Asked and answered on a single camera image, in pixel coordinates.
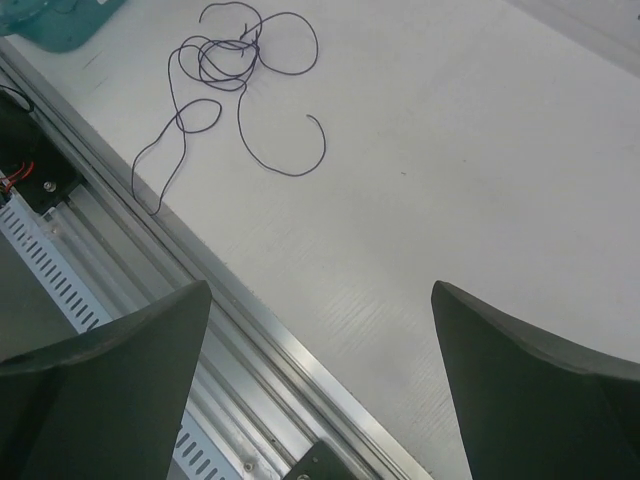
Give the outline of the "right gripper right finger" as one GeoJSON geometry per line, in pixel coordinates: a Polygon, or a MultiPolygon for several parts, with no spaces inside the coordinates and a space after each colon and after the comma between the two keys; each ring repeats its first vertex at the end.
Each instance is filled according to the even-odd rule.
{"type": "Polygon", "coordinates": [[[636,479],[639,366],[446,282],[431,304],[475,479],[636,479]]]}

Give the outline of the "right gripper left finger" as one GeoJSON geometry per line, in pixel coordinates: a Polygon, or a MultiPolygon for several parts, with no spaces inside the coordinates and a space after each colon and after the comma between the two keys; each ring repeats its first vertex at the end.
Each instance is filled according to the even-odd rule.
{"type": "Polygon", "coordinates": [[[3,361],[2,478],[166,478],[210,307],[193,282],[3,361]]]}

